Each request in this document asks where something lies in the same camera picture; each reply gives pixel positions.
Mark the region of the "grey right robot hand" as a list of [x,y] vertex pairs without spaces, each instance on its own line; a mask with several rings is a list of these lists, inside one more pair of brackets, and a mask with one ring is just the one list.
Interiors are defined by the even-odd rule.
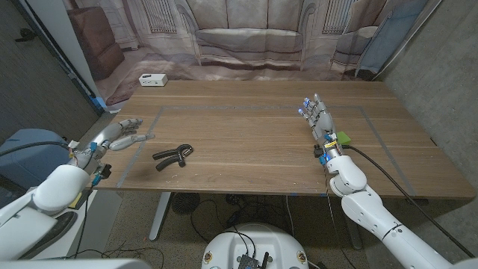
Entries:
[[304,108],[300,108],[298,112],[307,121],[314,139],[325,152],[326,145],[337,140],[332,115],[317,93],[314,94],[313,100],[305,97],[303,104]]

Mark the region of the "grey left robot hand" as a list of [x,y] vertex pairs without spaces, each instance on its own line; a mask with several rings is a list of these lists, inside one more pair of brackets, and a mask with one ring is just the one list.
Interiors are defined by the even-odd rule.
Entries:
[[137,134],[142,122],[141,119],[127,119],[105,127],[93,139],[93,142],[97,144],[93,157],[99,160],[108,150],[119,151],[134,143],[153,139],[155,135],[151,133]]

